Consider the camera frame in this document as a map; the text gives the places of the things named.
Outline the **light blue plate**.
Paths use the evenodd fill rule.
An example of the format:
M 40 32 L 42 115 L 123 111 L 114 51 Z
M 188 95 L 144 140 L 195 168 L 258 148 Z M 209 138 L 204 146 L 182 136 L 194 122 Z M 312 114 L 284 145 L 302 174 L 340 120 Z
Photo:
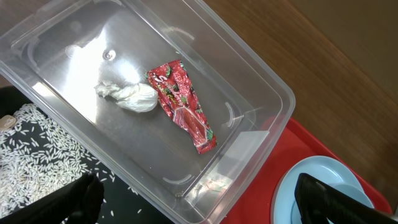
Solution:
M 312 156 L 296 163 L 279 181 L 272 199 L 272 223 L 302 222 L 294 196 L 301 173 L 311 175 L 369 208 L 374 207 L 359 180 L 344 164 L 327 156 Z

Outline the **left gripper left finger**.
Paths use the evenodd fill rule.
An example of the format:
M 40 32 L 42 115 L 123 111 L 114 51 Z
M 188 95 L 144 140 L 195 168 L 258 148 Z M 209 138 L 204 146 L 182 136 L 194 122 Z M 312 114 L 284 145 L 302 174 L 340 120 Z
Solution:
M 1 218 L 1 223 L 51 224 L 66 221 L 95 224 L 103 199 L 103 183 L 94 174 L 83 174 L 70 184 Z

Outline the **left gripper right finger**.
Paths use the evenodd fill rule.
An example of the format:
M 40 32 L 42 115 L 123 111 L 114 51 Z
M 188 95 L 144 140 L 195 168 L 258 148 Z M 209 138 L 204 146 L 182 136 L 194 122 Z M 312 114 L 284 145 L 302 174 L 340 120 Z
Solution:
M 306 173 L 299 174 L 294 195 L 303 224 L 397 224 Z

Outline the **rice and food scraps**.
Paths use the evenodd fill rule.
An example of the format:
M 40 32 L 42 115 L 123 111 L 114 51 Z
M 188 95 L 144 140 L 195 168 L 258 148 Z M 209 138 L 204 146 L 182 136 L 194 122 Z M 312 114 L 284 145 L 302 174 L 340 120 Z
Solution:
M 104 184 L 103 203 L 115 215 L 138 193 L 34 104 L 14 113 L 16 124 L 1 131 L 1 216 L 36 202 L 92 173 Z

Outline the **white napkin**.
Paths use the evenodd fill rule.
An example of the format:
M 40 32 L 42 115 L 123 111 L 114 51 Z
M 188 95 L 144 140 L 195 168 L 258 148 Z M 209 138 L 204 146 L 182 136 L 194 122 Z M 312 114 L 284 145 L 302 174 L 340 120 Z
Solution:
M 149 112 L 158 102 L 158 92 L 144 83 L 120 87 L 111 81 L 103 81 L 95 86 L 95 92 L 103 98 L 113 98 L 119 107 L 136 113 Z

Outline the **red snack wrapper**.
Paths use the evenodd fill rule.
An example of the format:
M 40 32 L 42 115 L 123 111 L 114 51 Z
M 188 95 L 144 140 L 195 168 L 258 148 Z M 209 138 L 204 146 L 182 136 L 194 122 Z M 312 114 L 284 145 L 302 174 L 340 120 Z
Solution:
M 217 139 L 201 108 L 192 81 L 181 60 L 165 63 L 145 73 L 158 93 L 158 102 L 167 116 L 187 131 L 198 153 L 216 147 Z

